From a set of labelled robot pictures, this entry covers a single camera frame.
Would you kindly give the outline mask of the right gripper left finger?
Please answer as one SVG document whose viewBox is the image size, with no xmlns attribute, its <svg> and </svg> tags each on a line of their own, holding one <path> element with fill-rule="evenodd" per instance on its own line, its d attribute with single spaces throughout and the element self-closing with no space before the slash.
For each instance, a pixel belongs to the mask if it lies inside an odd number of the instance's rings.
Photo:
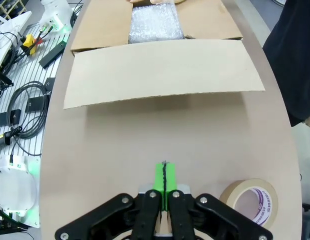
<svg viewBox="0 0 310 240">
<path fill-rule="evenodd" d="M 131 231 L 132 240 L 151 240 L 166 210 L 166 163 L 155 167 L 155 182 L 136 197 L 121 193 L 57 229 L 57 240 L 113 240 Z"/>
</svg>

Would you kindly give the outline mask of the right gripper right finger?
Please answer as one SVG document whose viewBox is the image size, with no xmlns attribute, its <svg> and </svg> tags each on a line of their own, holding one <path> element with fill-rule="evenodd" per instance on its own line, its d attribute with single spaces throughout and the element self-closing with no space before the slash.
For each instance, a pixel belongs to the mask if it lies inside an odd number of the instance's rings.
<svg viewBox="0 0 310 240">
<path fill-rule="evenodd" d="M 214 196 L 193 197 L 177 189 L 175 166 L 165 164 L 165 210 L 175 240 L 195 240 L 194 230 L 214 240 L 271 240 L 272 233 Z"/>
</svg>

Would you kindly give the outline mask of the person's right hand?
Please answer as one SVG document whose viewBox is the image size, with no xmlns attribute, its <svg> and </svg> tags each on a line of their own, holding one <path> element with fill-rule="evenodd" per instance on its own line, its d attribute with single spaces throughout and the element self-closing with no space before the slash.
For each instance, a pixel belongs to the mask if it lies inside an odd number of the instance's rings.
<svg viewBox="0 0 310 240">
<path fill-rule="evenodd" d="M 158 4 L 178 4 L 184 2 L 185 0 L 150 0 L 150 3 L 158 5 Z"/>
</svg>

